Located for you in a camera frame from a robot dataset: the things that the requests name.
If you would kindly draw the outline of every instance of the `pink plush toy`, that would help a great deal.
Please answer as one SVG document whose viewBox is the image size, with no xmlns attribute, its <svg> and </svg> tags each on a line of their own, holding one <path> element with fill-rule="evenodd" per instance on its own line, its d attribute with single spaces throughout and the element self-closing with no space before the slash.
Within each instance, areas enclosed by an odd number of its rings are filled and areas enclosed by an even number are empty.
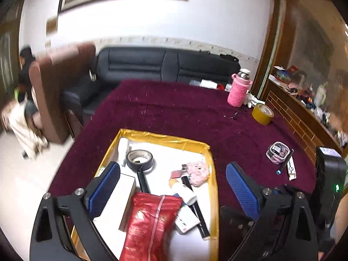
<svg viewBox="0 0 348 261">
<path fill-rule="evenodd" d="M 209 177 L 209 168 L 204 162 L 186 164 L 186 172 L 192 186 L 201 186 Z"/>
</svg>

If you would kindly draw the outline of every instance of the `purple velvet cloth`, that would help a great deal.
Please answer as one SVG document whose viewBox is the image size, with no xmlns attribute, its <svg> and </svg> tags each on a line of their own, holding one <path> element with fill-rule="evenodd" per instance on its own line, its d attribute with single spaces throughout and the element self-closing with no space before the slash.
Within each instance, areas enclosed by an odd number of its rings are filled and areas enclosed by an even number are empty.
<svg viewBox="0 0 348 261">
<path fill-rule="evenodd" d="M 230 188 L 226 165 L 237 161 L 244 172 L 263 186 L 290 184 L 312 192 L 315 169 L 303 148 L 278 113 L 271 124 L 256 122 L 249 111 L 239 112 L 227 103 L 224 91 L 180 83 L 124 81 L 97 109 L 76 138 L 55 175 L 49 192 L 70 194 L 92 180 L 107 148 L 121 128 L 149 131 L 205 142 L 211 147 L 219 188 L 219 205 L 241 209 Z M 284 171 L 266 156 L 268 147 L 281 141 L 294 149 L 297 179 L 289 182 Z"/>
</svg>

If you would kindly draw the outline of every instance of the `clear plastic container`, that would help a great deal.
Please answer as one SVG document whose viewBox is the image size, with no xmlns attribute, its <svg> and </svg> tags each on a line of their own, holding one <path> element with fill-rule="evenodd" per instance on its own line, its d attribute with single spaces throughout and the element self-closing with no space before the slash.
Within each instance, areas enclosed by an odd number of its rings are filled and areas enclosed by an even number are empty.
<svg viewBox="0 0 348 261">
<path fill-rule="evenodd" d="M 289 153 L 289 147 L 287 147 L 284 143 L 277 141 L 269 146 L 266 156 L 272 161 L 272 163 L 279 165 L 285 161 Z"/>
</svg>

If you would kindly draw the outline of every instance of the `black marker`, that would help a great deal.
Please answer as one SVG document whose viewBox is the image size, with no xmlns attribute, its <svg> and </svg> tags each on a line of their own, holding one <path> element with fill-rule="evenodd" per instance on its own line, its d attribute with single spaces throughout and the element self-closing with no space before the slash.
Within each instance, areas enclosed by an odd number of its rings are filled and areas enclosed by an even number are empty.
<svg viewBox="0 0 348 261">
<path fill-rule="evenodd" d="M 277 175 L 280 175 L 281 172 L 284 170 L 284 168 L 286 167 L 287 163 L 289 162 L 292 154 L 294 153 L 294 150 L 291 149 L 289 155 L 285 158 L 285 161 L 283 163 L 281 163 L 281 166 L 279 167 L 279 169 L 276 171 Z"/>
<path fill-rule="evenodd" d="M 183 176 L 181 178 L 181 181 L 185 186 L 187 186 L 189 189 L 192 190 L 192 186 L 187 176 Z M 210 233 L 208 231 L 207 225 L 205 224 L 201 209 L 199 208 L 197 201 L 189 207 L 191 208 L 192 212 L 197 216 L 197 218 L 200 221 L 200 223 L 197 225 L 197 228 L 199 229 L 199 232 L 201 233 L 202 238 L 205 239 L 209 237 Z"/>
</svg>

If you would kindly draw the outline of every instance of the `white wall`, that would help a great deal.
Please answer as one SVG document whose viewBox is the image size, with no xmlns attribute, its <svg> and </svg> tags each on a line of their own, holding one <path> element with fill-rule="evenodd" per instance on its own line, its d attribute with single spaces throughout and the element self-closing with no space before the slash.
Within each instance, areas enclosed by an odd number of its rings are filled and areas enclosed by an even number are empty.
<svg viewBox="0 0 348 261">
<path fill-rule="evenodd" d="M 187 38 L 260 59 L 271 0 L 106 0 L 59 15 L 58 33 L 46 37 L 46 20 L 59 0 L 25 0 L 20 47 L 52 46 L 113 36 Z"/>
</svg>

